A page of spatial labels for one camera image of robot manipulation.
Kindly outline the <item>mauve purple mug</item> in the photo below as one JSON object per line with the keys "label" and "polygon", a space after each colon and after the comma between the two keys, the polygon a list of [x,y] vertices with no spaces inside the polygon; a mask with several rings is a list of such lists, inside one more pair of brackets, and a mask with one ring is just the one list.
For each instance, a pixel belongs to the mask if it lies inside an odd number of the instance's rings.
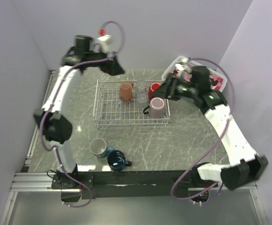
{"label": "mauve purple mug", "polygon": [[166,110],[165,106],[165,101],[162,98],[154,97],[150,100],[149,105],[143,109],[143,114],[148,114],[154,119],[161,118]]}

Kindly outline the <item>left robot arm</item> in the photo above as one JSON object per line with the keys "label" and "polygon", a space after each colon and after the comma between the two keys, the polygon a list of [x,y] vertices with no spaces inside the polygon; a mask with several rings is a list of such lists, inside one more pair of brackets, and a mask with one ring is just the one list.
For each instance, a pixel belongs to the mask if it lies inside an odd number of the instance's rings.
{"label": "left robot arm", "polygon": [[58,163],[55,180],[68,188],[77,187],[80,179],[69,143],[73,125],[65,112],[72,92],[87,68],[96,67],[111,76],[124,74],[117,52],[109,51],[112,42],[113,37],[107,34],[101,34],[96,42],[89,36],[75,36],[74,46],[61,59],[57,81],[48,99],[33,113],[42,145],[46,151],[54,153]]}

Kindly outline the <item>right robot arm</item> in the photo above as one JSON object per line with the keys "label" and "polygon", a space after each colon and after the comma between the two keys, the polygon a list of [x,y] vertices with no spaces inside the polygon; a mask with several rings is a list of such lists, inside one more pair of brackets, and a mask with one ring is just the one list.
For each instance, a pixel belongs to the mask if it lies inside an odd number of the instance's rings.
{"label": "right robot arm", "polygon": [[208,180],[221,183],[229,190],[235,190],[250,182],[257,181],[268,166],[265,156],[259,156],[248,143],[231,112],[223,94],[211,88],[210,71],[205,66],[189,69],[191,75],[187,82],[172,73],[167,75],[163,84],[152,96],[178,101],[181,98],[192,99],[195,106],[212,124],[228,155],[227,165],[215,165],[199,162],[190,166],[176,181],[179,183],[188,173],[192,173],[192,184],[201,187]]}

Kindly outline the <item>clear plastic cup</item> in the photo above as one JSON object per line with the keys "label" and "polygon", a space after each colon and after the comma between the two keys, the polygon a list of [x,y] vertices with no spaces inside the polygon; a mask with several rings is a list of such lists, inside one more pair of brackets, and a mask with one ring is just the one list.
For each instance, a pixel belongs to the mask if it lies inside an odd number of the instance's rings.
{"label": "clear plastic cup", "polygon": [[135,85],[137,94],[146,94],[147,93],[147,84],[145,81],[138,81]]}

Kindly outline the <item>salmon pink mug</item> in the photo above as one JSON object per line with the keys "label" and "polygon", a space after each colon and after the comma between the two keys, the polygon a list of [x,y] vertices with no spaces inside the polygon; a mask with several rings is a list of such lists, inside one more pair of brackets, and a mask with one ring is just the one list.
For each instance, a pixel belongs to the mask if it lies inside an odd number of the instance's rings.
{"label": "salmon pink mug", "polygon": [[130,102],[132,100],[133,83],[124,82],[119,88],[119,100],[122,102]]}

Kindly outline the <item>small clear glass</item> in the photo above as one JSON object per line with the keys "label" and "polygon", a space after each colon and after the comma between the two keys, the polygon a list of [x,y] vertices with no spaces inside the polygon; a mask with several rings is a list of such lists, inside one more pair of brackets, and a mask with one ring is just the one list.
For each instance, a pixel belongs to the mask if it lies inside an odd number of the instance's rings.
{"label": "small clear glass", "polygon": [[137,100],[137,103],[144,104],[148,101],[148,96],[145,93],[140,93],[137,95],[136,100]]}

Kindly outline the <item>dark blue mug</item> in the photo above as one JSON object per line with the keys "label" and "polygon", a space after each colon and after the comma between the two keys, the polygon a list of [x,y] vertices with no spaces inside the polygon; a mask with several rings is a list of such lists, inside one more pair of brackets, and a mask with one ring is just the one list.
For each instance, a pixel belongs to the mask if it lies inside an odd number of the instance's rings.
{"label": "dark blue mug", "polygon": [[119,150],[111,151],[107,156],[107,163],[112,171],[120,172],[125,167],[132,166],[132,162],[128,161],[125,154]]}

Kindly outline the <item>light blue mug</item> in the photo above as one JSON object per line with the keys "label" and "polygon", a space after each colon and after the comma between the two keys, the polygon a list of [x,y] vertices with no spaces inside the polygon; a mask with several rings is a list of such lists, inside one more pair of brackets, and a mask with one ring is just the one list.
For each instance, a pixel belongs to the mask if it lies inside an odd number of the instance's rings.
{"label": "light blue mug", "polygon": [[93,155],[98,158],[103,158],[109,153],[115,150],[114,147],[108,147],[104,139],[96,138],[93,139],[89,144],[89,150]]}

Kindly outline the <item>red mug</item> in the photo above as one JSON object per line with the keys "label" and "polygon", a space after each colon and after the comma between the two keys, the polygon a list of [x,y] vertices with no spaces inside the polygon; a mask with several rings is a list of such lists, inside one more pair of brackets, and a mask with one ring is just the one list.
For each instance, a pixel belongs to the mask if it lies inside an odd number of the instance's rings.
{"label": "red mug", "polygon": [[153,92],[161,87],[161,84],[158,82],[152,83],[148,88],[148,99],[151,100],[153,98]]}

